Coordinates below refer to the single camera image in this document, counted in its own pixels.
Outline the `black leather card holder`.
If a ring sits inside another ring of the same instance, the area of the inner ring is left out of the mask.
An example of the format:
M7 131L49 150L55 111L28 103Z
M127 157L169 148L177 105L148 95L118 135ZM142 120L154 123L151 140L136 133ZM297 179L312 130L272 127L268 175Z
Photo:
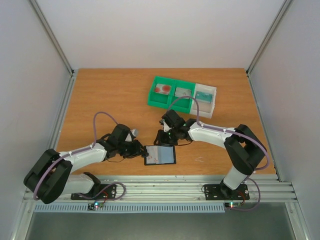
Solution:
M146 164L146 158L144 158L145 166L156 166L156 165L174 165L177 163L176 151L174 146L159 146L158 147L158 164Z

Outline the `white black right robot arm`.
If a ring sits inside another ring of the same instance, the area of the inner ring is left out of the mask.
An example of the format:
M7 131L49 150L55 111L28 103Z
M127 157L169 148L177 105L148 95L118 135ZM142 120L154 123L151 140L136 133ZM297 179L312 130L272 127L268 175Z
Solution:
M172 109L161 117L159 123L163 129L157 132L155 145L177 146L179 140L186 140L204 142L226 150L232 167L217 187L217 195L223 200L233 199L242 182L258 169L263 158L268 157L264 145L244 124L224 128L204 124L194 118L184 120Z

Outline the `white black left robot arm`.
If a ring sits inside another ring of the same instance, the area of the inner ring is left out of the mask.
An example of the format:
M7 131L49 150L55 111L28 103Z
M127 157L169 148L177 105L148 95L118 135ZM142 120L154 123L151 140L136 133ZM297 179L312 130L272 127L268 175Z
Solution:
M107 188L90 172L71 174L85 166L107 161L117 155L123 159L147 156L145 147L136 139L137 130L117 124L94 143L72 151L57 152L47 149L23 180L33 192L35 200L50 204L62 195L76 194L81 199L93 200Z

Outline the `grey card in bin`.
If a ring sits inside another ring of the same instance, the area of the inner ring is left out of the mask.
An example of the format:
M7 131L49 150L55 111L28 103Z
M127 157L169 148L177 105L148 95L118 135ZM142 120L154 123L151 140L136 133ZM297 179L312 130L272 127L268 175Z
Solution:
M188 88L183 87L177 87L174 92L174 96L177 98L183 97L183 96L191 96L192 90Z

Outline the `red dotted card in bin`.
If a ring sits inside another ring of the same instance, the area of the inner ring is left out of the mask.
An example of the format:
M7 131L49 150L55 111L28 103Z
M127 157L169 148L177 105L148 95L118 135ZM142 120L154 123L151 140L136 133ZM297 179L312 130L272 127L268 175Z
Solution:
M155 85L154 92L157 93L157 94L169 95L170 92L171 92L171 88L172 88L171 85L157 83Z

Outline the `teal card in bin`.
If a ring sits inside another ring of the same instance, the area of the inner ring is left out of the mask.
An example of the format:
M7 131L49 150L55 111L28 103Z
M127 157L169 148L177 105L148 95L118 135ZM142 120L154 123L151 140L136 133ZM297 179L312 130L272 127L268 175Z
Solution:
M210 104L213 101L213 95L209 92L197 91L195 93L195 99L198 102L208 103Z

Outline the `green left bin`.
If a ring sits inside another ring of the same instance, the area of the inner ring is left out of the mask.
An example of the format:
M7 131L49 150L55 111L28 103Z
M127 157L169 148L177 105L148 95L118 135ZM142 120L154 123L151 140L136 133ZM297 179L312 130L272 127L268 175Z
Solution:
M170 85L171 91L169 95L155 93L154 90L155 90L156 84ZM162 76L155 76L148 93L147 104L152 107L167 109L174 95L175 87L176 87L175 79L162 77Z

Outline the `white right bin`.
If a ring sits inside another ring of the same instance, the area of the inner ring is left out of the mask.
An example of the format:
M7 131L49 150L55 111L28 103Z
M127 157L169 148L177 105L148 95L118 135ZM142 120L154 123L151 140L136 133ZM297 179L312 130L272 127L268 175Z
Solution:
M196 83L193 97L198 102L199 116L211 119L217 95L217 88L214 86Z

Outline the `left controller board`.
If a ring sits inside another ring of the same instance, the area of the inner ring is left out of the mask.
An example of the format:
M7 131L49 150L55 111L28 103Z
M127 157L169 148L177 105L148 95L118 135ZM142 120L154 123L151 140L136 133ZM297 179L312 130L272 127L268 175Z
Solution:
M104 206L103 202L94 202L94 203L89 203L87 205L87 209L89 211L96 211L98 209L101 209Z

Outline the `controller board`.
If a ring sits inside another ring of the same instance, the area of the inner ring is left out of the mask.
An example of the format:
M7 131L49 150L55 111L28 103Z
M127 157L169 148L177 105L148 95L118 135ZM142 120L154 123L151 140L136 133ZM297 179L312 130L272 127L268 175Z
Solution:
M101 209L104 206L103 202L94 202L94 203L89 203L87 205L87 209L89 211L96 211L98 209Z
M231 201L231 202L225 202L224 206L227 209L235 209L235 208L239 208L239 207L243 206L243 204L244 204L243 202Z

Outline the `right controller board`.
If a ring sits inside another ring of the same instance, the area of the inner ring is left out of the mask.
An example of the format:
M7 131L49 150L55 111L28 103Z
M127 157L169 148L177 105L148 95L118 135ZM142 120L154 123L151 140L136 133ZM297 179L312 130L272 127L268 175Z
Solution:
M224 206L227 209L235 209L235 208L239 208L239 207L243 206L243 204L244 204L243 202L231 201L231 202L225 202Z

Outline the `aluminium frame rail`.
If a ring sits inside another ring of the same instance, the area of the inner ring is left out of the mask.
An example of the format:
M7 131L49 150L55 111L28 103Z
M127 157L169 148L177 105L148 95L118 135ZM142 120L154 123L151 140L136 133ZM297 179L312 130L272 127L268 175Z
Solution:
M126 186L121 202L178 203L204 202L201 191L205 184L218 184L223 175L99 175L103 184L114 182ZM262 203L297 202L291 182L279 181L275 174L254 174L251 178L258 184Z

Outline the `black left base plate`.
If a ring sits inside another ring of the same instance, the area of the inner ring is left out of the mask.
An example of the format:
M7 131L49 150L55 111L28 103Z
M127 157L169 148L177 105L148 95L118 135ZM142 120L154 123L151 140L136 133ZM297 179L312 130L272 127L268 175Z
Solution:
M104 199L115 199L117 193L117 185L113 184L107 187L107 184L101 184L94 187L88 193L72 193L70 199L73 201L100 201Z

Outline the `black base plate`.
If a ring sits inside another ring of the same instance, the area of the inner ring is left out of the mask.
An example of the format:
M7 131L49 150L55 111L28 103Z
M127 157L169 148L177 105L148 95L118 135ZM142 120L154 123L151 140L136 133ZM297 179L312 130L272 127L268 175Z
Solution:
M94 187L88 193L72 193L70 199L73 201L100 201L104 199L115 199L117 193L117 185L113 184L107 187L107 184L101 184Z
M249 200L249 190L246 184L240 184L235 190L231 190L221 184L205 184L202 186L201 191L204 193L207 201L231 201L231 200Z

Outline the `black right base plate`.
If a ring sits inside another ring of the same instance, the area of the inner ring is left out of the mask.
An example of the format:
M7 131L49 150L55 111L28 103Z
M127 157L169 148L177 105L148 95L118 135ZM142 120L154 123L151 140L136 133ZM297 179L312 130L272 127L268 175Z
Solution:
M235 190L231 190L221 184L205 184L202 186L201 191L204 193L207 201L231 201L231 200L249 200L249 190L246 184L240 184Z

